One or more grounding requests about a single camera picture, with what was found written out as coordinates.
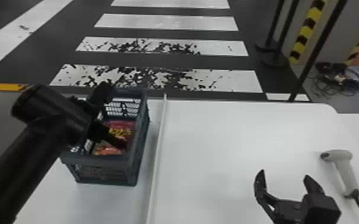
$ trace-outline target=stanchion base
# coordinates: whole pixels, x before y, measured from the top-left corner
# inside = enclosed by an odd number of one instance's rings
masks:
[[[274,51],[276,51],[277,44],[274,43],[274,41],[271,41],[271,44],[266,46],[266,40],[262,39],[262,40],[256,41],[255,48],[257,51],[264,52],[264,53],[274,52]]]
[[[289,64],[288,58],[284,57],[282,54],[277,59],[274,59],[274,53],[262,55],[261,61],[266,66],[275,68],[283,68]]]

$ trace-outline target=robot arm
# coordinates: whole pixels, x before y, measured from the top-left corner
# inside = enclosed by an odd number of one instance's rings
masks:
[[[101,83],[87,101],[67,99],[42,85],[22,93],[11,113],[28,125],[0,157],[0,224],[14,222],[62,151],[86,138],[126,146],[96,120],[113,92],[112,86]]]

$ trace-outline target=barcode scanner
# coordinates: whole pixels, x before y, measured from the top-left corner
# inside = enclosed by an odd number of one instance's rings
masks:
[[[358,183],[351,167],[352,153],[348,150],[328,150],[321,153],[320,158],[335,164],[341,179],[345,185],[343,196],[353,198],[359,196]]]

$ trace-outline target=white tabletop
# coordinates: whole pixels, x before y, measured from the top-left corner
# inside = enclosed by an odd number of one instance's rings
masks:
[[[135,188],[78,184],[60,161],[16,223],[145,223],[161,102],[149,101],[150,131]],[[268,190],[301,200],[311,175],[342,210],[339,223],[359,223],[341,196],[342,182],[320,152],[348,149],[359,184],[359,146],[336,112],[321,104],[169,101],[150,223],[272,223],[253,194],[265,169]]]
[[[17,216],[16,224],[146,222],[162,101],[148,102],[150,125],[135,187],[76,183],[58,159]]]
[[[328,105],[170,101],[164,129],[150,223],[272,223],[253,193],[261,169],[270,193],[298,201],[310,175],[336,200],[338,223],[359,223],[334,165],[319,159],[350,150],[359,184],[359,145]]]

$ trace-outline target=tangled wires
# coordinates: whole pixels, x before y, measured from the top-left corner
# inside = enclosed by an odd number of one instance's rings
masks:
[[[331,96],[341,94],[346,97],[353,97],[359,92],[359,81],[345,75],[346,70],[350,71],[359,80],[359,74],[343,64],[317,63],[316,68],[319,74],[312,79],[311,92],[317,97],[330,99]]]

